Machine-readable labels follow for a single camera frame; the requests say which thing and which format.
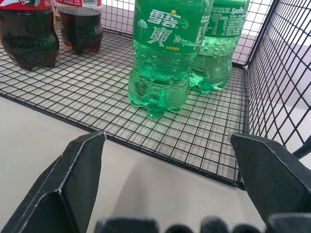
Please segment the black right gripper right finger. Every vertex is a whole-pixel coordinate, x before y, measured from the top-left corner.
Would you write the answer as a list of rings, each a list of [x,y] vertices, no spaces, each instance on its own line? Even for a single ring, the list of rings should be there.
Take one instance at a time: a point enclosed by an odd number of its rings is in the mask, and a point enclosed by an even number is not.
[[[311,171],[276,141],[242,133],[229,137],[245,189],[264,222],[311,211]]]

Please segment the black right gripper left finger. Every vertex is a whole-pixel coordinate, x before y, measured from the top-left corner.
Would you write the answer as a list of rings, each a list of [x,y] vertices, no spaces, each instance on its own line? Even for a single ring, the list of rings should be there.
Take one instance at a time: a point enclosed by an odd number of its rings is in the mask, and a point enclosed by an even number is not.
[[[85,233],[97,197],[106,133],[72,140],[34,182],[3,233]]]

